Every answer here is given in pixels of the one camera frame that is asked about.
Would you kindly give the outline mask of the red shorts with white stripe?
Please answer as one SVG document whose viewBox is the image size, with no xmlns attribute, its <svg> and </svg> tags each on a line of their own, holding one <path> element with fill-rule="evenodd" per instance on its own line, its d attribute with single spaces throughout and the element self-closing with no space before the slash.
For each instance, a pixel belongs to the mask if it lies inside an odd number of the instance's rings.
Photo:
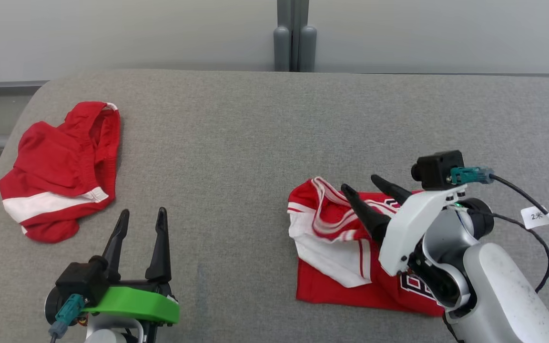
<svg viewBox="0 0 549 343">
<path fill-rule="evenodd" d="M 122 124 L 118 107 L 79 102 L 63 123 L 40 121 L 22 135 L 17 158 L 0 179 L 6 213 L 22 234 L 59 243 L 79 230 L 79 219 L 116 198 L 116 166 Z"/>
</svg>

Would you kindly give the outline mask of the red Bulls basketball jersey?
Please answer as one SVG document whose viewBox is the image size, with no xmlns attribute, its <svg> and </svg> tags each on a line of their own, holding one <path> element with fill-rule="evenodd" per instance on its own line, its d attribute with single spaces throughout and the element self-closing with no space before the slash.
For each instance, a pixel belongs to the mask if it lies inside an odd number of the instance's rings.
<svg viewBox="0 0 549 343">
<path fill-rule="evenodd" d="M 388 275 L 379 245 L 341 191 L 314 177 L 288 196 L 288 235 L 298 255 L 296 298 L 440 317 L 444 308 L 413 275 Z"/>
</svg>

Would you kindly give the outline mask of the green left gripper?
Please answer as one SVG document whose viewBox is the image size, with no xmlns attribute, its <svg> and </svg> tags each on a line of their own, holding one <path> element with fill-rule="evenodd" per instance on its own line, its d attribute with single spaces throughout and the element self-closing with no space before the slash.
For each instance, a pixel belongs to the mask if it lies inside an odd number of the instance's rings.
<svg viewBox="0 0 549 343">
<path fill-rule="evenodd" d="M 119 282 L 118 270 L 122 251 L 122 242 L 128 233 L 130 212 L 124 209 L 102 254 L 108 262 L 105 275 L 109 282 Z M 87 305 L 83 311 L 89 314 L 108 314 L 118 317 L 154 322 L 159 325 L 174 325 L 180 319 L 180 306 L 172 294 L 170 239 L 168 215 L 164 207 L 159 208 L 155 223 L 156 239 L 150 266 L 144 277 L 149 282 L 158 282 L 154 291 L 134 286 L 111 286 L 96 305 Z"/>
</svg>

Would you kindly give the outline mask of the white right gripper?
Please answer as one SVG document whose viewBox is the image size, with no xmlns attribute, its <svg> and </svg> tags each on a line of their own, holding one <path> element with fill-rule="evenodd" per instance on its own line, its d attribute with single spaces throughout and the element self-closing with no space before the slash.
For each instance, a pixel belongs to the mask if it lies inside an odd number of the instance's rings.
<svg viewBox="0 0 549 343">
<path fill-rule="evenodd" d="M 370 238 L 383 241 L 378 260 L 389 276 L 408 270 L 410 254 L 424 236 L 440 238 L 462 231 L 455 211 L 444 208 L 457 202 L 466 186 L 413 194 L 377 174 L 370 179 L 383 194 L 401 205 L 394 217 L 375 211 L 348 184 L 342 184 L 341 191 Z"/>
</svg>

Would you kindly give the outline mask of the grey partition post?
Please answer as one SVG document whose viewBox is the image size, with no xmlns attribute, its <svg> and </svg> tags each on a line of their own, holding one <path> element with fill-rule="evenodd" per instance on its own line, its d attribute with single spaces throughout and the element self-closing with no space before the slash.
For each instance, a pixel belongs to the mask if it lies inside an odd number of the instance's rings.
<svg viewBox="0 0 549 343">
<path fill-rule="evenodd" d="M 314 72 L 317 30 L 308 24 L 309 0 L 276 0 L 274 70 Z"/>
</svg>

